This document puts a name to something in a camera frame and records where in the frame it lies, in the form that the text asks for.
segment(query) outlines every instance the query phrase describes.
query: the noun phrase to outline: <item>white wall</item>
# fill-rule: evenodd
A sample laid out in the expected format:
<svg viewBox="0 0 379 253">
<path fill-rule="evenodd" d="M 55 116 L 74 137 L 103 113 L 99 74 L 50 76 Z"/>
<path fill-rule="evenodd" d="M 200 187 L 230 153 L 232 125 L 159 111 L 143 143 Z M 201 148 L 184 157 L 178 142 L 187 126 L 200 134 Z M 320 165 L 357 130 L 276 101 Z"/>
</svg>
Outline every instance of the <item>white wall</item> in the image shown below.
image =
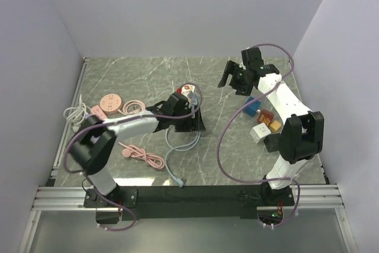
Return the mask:
<svg viewBox="0 0 379 253">
<path fill-rule="evenodd" d="M 82 56 L 221 56 L 294 53 L 322 0 L 52 1 Z"/>
<path fill-rule="evenodd" d="M 0 0 L 0 7 L 0 244 L 16 252 L 82 60 L 50 0 Z"/>
<path fill-rule="evenodd" d="M 326 119 L 322 161 L 361 252 L 379 249 L 379 0 L 323 0 L 296 53 L 303 100 Z"/>
</svg>

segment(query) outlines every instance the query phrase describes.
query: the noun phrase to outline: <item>gray marble tabletop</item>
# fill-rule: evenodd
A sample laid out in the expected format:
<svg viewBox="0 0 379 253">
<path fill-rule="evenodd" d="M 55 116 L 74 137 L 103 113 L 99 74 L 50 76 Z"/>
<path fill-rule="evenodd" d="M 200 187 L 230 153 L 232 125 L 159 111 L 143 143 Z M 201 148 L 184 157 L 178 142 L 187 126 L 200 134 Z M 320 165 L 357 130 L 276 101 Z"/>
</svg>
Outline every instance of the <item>gray marble tabletop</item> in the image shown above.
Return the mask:
<svg viewBox="0 0 379 253">
<path fill-rule="evenodd" d="M 123 102 L 142 100 L 147 106 L 167 100 L 172 92 L 184 82 L 197 83 L 203 94 L 201 107 L 207 131 L 201 134 L 198 145 L 188 152 L 174 152 L 168 158 L 171 171 L 186 185 L 229 185 L 235 184 L 226 178 L 217 166 L 216 146 L 221 131 L 229 118 L 241 107 L 247 97 L 235 95 L 229 86 L 218 88 L 228 59 L 239 62 L 238 57 L 121 57 L 91 58 L 87 63 L 80 93 L 85 104 L 90 107 L 99 104 L 100 99 L 109 93 L 118 94 Z M 290 65 L 286 58 L 266 58 L 284 73 Z M 287 85 L 299 97 L 294 77 L 290 75 Z M 259 95 L 257 90 L 253 97 Z M 260 109 L 267 109 L 279 115 L 267 99 L 262 100 Z M 268 153 L 264 143 L 256 144 L 249 132 L 256 126 L 256 116 L 242 113 L 228 129 L 221 144 L 221 161 L 225 170 L 236 178 L 256 180 L 262 178 L 273 167 L 279 153 Z M 173 145 L 193 140 L 195 133 L 170 132 Z M 169 147 L 165 143 L 165 132 L 149 133 L 132 137 L 124 142 L 127 145 L 142 147 L 164 157 Z M 122 147 L 115 145 L 107 167 L 120 185 L 175 185 L 165 169 L 157 170 L 145 162 L 123 158 Z M 72 158 L 68 165 L 78 168 Z M 55 186 L 79 186 L 83 177 L 68 174 L 61 166 Z M 301 184 L 325 184 L 320 159 L 315 156 L 301 169 L 298 177 Z"/>
</svg>

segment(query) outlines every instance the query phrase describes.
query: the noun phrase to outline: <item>light blue cable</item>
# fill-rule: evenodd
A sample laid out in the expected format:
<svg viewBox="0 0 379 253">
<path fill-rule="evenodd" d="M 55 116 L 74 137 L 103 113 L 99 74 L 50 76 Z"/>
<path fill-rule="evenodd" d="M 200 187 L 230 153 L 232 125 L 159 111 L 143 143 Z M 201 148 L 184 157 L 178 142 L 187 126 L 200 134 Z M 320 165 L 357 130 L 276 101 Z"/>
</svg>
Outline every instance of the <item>light blue cable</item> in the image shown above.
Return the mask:
<svg viewBox="0 0 379 253">
<path fill-rule="evenodd" d="M 171 172 L 170 168 L 168 167 L 167 157 L 173 151 L 183 152 L 183 151 L 188 151 L 188 150 L 194 148 L 197 145 L 197 143 L 199 142 L 199 140 L 200 140 L 200 132 L 197 132 L 196 137 L 195 137 L 195 139 L 192 142 L 187 143 L 186 145 L 179 145 L 179 146 L 173 147 L 169 143 L 169 141 L 168 141 L 168 134 L 170 132 L 170 129 L 171 128 L 168 128 L 166 130 L 166 134 L 165 134 L 166 143 L 170 147 L 170 150 L 166 153 L 166 156 L 165 156 L 165 165 L 166 165 L 167 172 L 168 172 L 168 174 L 170 174 L 170 176 L 172 177 L 172 179 L 179 184 L 179 187 L 183 187 L 184 186 L 184 182 L 180 178 L 174 176 L 174 174 Z"/>
</svg>

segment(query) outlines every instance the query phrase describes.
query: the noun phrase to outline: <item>yellow cube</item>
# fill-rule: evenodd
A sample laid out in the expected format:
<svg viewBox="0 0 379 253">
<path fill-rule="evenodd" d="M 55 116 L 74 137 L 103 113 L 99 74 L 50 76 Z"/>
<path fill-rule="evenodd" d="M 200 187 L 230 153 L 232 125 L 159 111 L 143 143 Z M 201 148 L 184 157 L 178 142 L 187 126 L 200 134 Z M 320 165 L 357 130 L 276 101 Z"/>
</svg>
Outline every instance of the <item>yellow cube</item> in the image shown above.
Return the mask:
<svg viewBox="0 0 379 253">
<path fill-rule="evenodd" d="M 273 120 L 273 121 L 271 122 L 271 124 L 268 126 L 268 128 L 270 129 L 270 131 L 271 131 L 272 133 L 276 133 L 276 132 L 280 129 L 281 126 L 282 126 L 281 123 L 279 123 L 279 122 L 276 121 L 276 120 Z"/>
</svg>

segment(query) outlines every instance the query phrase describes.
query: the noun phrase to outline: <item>pink extension cord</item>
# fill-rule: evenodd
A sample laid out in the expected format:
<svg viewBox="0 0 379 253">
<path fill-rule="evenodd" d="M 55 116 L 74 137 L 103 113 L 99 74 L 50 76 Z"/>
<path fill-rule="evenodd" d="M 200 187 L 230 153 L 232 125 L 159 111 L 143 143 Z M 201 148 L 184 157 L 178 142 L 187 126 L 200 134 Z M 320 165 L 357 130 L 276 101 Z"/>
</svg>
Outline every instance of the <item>pink extension cord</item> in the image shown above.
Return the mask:
<svg viewBox="0 0 379 253">
<path fill-rule="evenodd" d="M 121 142 L 118 144 L 124 147 L 122 154 L 125 158 L 133 157 L 144 160 L 147 164 L 155 169 L 163 169 L 165 167 L 165 160 L 160 156 L 157 156 L 153 153 L 146 153 L 143 148 L 138 148 L 135 145 L 125 145 Z"/>
</svg>

